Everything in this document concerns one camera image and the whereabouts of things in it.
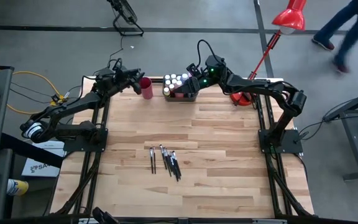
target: wooden table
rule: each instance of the wooden table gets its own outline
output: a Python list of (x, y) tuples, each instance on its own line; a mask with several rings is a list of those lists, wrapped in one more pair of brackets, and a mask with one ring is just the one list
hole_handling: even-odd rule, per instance
[[(91, 80), (85, 80), (84, 91), (91, 86)], [(108, 145), (99, 167), (94, 207), (115, 217), (272, 218), (256, 110), (235, 107), (218, 86), (201, 90), (194, 103), (166, 102), (161, 84), (153, 88), (151, 100), (132, 89), (111, 99)], [(282, 110), (274, 99), (272, 107), (277, 120)], [(84, 111), (73, 122), (91, 117), (91, 110)], [(177, 153), (179, 182), (165, 170), (159, 144)], [(157, 174), (150, 170), (150, 146), (158, 149)], [(83, 157), (83, 152), (76, 152), (63, 161), (51, 212), (61, 208), (78, 186)], [(283, 163), (288, 187), (313, 213), (301, 162), (284, 154)], [(278, 194), (284, 211), (280, 190)]]

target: lamp shade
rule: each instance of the lamp shade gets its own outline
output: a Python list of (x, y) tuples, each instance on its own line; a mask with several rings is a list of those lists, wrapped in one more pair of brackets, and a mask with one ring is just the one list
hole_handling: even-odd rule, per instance
[(297, 30), (305, 30), (305, 18), (302, 13), (305, 4), (306, 0), (290, 0), (287, 9), (273, 20), (273, 24)]

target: gray floor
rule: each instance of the gray floor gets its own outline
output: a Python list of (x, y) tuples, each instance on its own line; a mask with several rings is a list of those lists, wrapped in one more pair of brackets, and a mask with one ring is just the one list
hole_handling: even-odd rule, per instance
[[(270, 21), (285, 8), (287, 2), (260, 0), (266, 29), (276, 29)], [(305, 7), (306, 29), (319, 29), (347, 2), (308, 1)], [(129, 0), (129, 3), (137, 13), (139, 24), (144, 27), (258, 29), (253, 0)], [(113, 14), (106, 1), (0, 0), (0, 24), (111, 27), (112, 19)], [(348, 22), (342, 29), (347, 30), (353, 22)], [(342, 38), (337, 35), (332, 41), (338, 46)], [(120, 39), (116, 32), (0, 31), (0, 65), (11, 65), (15, 71), (41, 73), (63, 93), (79, 85), (82, 75), (91, 75), (104, 67), (109, 54), (119, 49)], [(214, 51), (226, 58), (231, 70), (243, 76), (248, 76), (262, 56), (258, 33), (148, 32), (144, 37), (125, 38), (124, 50), (117, 57), (124, 59), (126, 67), (139, 67), (149, 76), (184, 72), (187, 65), (197, 61), (196, 43), (199, 39), (209, 41)], [(310, 39), (310, 35), (283, 36), (270, 54), (274, 76), (304, 89), (308, 96), (302, 115), (295, 120), (298, 129), (319, 121), (332, 106), (358, 96), (358, 44), (349, 56), (352, 72), (338, 75), (329, 63), (334, 53), (317, 48), (310, 43)], [(205, 46), (202, 53), (204, 57), (208, 54)], [(259, 76), (266, 75), (263, 65)], [(15, 75), (13, 80), (53, 94), (52, 89), (37, 77)], [(18, 90), (39, 100), (48, 100), (47, 97)], [(45, 108), (45, 105), (14, 93), (10, 94), (9, 103), (26, 111)], [(27, 118), (8, 110), (4, 131), (19, 137), (19, 125)], [(326, 218), (358, 221), (358, 180), (342, 180), (342, 175), (357, 171), (342, 124), (333, 122), (323, 125), (320, 132), (304, 142), (303, 146), (315, 213)], [(20, 161), (23, 159), (17, 162), (18, 177)], [(15, 216), (40, 215), (45, 208), (54, 180), (32, 181), (32, 191), (15, 202)]]

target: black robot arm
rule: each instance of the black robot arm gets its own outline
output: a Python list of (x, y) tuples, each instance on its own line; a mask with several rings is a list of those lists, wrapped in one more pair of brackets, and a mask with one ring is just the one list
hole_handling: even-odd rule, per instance
[(95, 80), (95, 83), (83, 98), (48, 106), (43, 111), (31, 115), (30, 119), (20, 126), (22, 136), (35, 143), (45, 142), (51, 138), (64, 141), (81, 136), (91, 144), (97, 144), (100, 141), (100, 132), (90, 121), (77, 125), (59, 124), (59, 121), (80, 111), (102, 108), (110, 97), (130, 86), (137, 94), (141, 94), (139, 81), (143, 76), (144, 73), (141, 73), (140, 69), (126, 70), (123, 66), (113, 69), (104, 68), (97, 72), (96, 78), (89, 78)]
[(223, 93), (246, 92), (273, 97), (279, 107), (283, 110), (278, 122), (270, 127), (265, 142), (274, 147), (281, 146), (285, 128), (298, 116), (303, 109), (306, 96), (303, 91), (298, 90), (287, 82), (271, 82), (270, 80), (247, 80), (236, 75), (227, 68), (223, 58), (211, 55), (206, 60), (206, 68), (199, 70), (194, 64), (187, 67), (191, 78), (174, 90), (175, 93), (195, 93), (209, 86), (218, 84)]

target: red lamp base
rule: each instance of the red lamp base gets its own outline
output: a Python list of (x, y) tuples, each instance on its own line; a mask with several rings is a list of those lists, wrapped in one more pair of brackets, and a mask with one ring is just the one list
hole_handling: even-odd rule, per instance
[(249, 100), (251, 99), (249, 93), (240, 92), (240, 93), (231, 94), (230, 99), (233, 101), (234, 105), (236, 106), (248, 106), (252, 104), (252, 102)]

